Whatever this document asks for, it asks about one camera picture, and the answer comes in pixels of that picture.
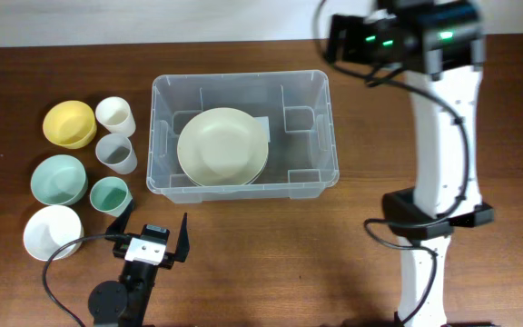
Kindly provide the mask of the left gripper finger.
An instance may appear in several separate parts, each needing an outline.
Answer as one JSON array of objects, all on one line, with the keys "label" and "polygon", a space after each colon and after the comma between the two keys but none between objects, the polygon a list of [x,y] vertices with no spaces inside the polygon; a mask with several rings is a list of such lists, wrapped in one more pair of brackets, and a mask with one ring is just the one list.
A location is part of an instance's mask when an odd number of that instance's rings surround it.
[{"label": "left gripper finger", "polygon": [[121,213],[106,229],[106,239],[120,239],[122,236],[126,238],[124,231],[134,210],[134,207],[135,202],[134,200],[131,200],[126,206],[124,212]]},{"label": "left gripper finger", "polygon": [[174,254],[174,260],[179,263],[184,263],[188,257],[190,251],[190,241],[188,235],[188,214],[183,215],[181,228],[178,235],[176,250]]}]

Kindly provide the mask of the beige bowl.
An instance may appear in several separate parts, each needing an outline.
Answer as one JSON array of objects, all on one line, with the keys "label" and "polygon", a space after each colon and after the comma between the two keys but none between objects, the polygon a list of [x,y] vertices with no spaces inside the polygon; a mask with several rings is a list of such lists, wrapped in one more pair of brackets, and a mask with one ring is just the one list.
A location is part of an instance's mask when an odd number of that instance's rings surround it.
[{"label": "beige bowl", "polygon": [[253,116],[230,107],[197,114],[179,136],[179,164],[200,186],[252,183],[269,160],[269,144],[255,143],[260,128]]}]

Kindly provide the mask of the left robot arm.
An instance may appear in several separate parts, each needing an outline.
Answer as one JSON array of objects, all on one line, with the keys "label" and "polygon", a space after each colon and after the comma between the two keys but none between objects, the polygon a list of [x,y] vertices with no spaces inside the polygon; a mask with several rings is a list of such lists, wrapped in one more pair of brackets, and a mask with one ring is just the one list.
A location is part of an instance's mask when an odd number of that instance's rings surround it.
[{"label": "left robot arm", "polygon": [[116,281],[98,284],[88,298],[88,310],[95,326],[141,326],[159,270],[183,263],[190,251],[187,218],[183,217],[175,251],[167,251],[170,231],[146,224],[139,234],[124,230],[134,209],[124,212],[106,229],[105,239],[113,242],[113,256],[124,262]]}]

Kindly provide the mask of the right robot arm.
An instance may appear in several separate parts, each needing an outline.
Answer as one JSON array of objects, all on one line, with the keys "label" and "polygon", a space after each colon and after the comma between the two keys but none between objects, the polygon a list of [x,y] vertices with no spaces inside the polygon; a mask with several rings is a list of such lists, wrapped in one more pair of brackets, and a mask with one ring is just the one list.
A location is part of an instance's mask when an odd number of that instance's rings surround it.
[{"label": "right robot arm", "polygon": [[444,326],[444,269],[456,228],[491,223],[480,193],[476,114],[486,61],[479,7],[471,1],[378,1],[364,16],[334,15],[321,59],[370,88],[410,94],[416,135],[413,187],[386,193],[380,223],[400,252],[398,326]]}]

